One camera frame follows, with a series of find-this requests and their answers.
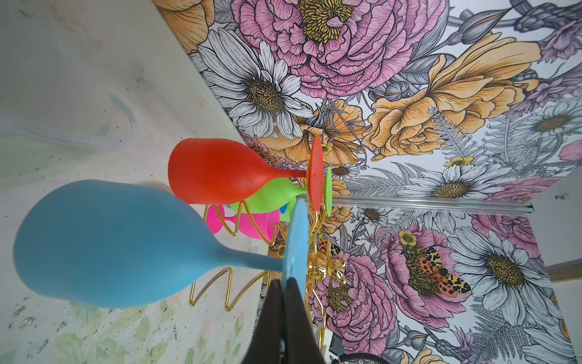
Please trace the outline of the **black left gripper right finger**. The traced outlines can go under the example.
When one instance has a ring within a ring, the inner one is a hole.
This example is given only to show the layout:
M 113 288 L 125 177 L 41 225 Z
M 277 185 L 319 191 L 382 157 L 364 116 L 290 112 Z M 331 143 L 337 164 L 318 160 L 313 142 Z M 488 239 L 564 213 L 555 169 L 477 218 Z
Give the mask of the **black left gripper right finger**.
M 286 281 L 283 295 L 284 301 L 284 363 L 289 364 L 325 364 L 321 351 L 316 344 L 306 308 L 303 294 L 295 278 Z

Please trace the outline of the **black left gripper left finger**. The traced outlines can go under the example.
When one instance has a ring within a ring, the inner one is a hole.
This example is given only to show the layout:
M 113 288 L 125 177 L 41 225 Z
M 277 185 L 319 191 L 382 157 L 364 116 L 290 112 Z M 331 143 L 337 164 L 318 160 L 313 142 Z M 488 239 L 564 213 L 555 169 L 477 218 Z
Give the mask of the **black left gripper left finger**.
M 256 331 L 242 364 L 279 364 L 283 332 L 283 293 L 280 280 L 270 283 Z

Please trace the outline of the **pink wine glass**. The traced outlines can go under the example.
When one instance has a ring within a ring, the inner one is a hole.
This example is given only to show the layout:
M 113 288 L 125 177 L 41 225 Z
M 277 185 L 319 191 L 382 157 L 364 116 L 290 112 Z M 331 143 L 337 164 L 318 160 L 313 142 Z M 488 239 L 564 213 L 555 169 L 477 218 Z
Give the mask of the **pink wine glass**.
M 232 236 L 241 233 L 249 238 L 272 244 L 279 233 L 280 212 L 265 214 L 239 213 L 226 216 L 223 206 L 207 206 L 206 224 L 213 234 L 226 230 Z

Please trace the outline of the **green wine glass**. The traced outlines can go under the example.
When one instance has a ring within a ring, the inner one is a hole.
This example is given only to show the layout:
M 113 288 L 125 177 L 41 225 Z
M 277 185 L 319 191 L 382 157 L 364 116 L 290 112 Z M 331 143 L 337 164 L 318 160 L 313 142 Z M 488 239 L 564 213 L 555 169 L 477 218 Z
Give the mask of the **green wine glass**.
M 293 215 L 293 206 L 286 205 L 280 209 L 280 221 L 282 222 L 290 222 L 292 215 Z
M 332 183 L 331 167 L 327 167 L 324 180 L 324 195 L 326 200 L 322 203 L 324 210 L 330 209 L 331 207 L 333 200 Z M 251 197 L 245 199 L 245 202 L 252 214 L 276 212 L 287 204 L 288 208 L 286 212 L 292 214 L 296 204 L 296 197 L 303 194 L 309 195 L 307 188 L 294 184 L 289 178 L 276 178 L 266 183 L 265 186 Z

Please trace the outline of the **red wine glass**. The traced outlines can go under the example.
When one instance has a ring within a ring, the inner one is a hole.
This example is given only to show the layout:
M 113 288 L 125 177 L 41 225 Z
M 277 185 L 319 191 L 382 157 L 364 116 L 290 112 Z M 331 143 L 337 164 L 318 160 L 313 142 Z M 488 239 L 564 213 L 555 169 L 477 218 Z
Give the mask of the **red wine glass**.
M 306 178 L 314 209 L 324 201 L 321 138 L 312 144 L 309 167 L 279 169 L 268 165 L 247 146 L 226 139 L 185 139 L 174 147 L 168 162 L 168 180 L 174 195 L 197 205 L 230 205 L 257 193 L 278 178 Z

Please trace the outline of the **blue wine glass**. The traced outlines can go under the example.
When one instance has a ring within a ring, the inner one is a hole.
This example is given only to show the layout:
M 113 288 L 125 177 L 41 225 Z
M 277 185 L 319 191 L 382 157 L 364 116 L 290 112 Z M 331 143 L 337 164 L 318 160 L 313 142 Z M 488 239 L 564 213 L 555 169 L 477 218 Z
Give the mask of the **blue wine glass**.
M 21 223 L 14 264 L 32 291 L 101 308 L 145 306 L 182 291 L 216 268 L 279 271 L 306 286 L 309 215 L 293 211 L 286 252 L 277 259 L 233 250 L 177 197 L 102 180 L 66 184 Z
M 281 215 L 289 215 L 291 208 L 289 207 L 289 203 L 286 203 L 284 206 L 281 206 L 279 212 Z

